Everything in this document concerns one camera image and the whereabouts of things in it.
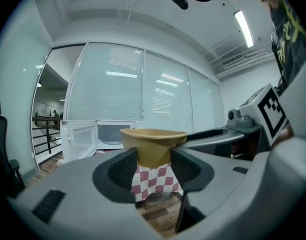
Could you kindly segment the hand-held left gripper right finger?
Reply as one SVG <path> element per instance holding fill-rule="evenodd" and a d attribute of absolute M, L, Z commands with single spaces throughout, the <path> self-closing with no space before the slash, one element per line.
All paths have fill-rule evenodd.
<path fill-rule="evenodd" d="M 196 172 L 184 182 L 177 240 L 294 237 L 306 211 L 306 61 L 280 98 L 294 135 L 255 156 L 235 183 L 231 160 L 187 148 L 171 156 Z"/>

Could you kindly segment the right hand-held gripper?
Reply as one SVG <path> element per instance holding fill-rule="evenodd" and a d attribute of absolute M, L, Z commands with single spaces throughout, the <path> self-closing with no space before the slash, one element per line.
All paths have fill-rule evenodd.
<path fill-rule="evenodd" d="M 229 110 L 227 117 L 228 127 L 189 134 L 186 141 L 177 147 L 230 157 L 231 145 L 239 143 L 246 152 L 242 159 L 252 160 L 257 154 L 271 149 L 288 122 L 279 96 L 270 83 L 256 91 L 239 108 Z M 242 139 L 239 139 L 239 132 L 244 135 Z"/>

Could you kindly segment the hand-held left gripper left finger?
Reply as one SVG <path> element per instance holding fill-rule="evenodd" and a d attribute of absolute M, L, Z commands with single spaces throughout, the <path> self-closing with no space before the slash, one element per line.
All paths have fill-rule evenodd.
<path fill-rule="evenodd" d="M 136 156 L 131 148 L 66 163 L 8 202 L 39 240 L 159 240 L 131 192 Z"/>

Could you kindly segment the person's right hand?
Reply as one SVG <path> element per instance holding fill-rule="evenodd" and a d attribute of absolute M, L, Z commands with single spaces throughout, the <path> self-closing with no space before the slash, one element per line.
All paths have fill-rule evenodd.
<path fill-rule="evenodd" d="M 247 154 L 245 150 L 241 148 L 241 145 L 239 143 L 235 142 L 231 145 L 231 154 L 230 154 L 231 159 L 242 159 L 246 155 Z"/>

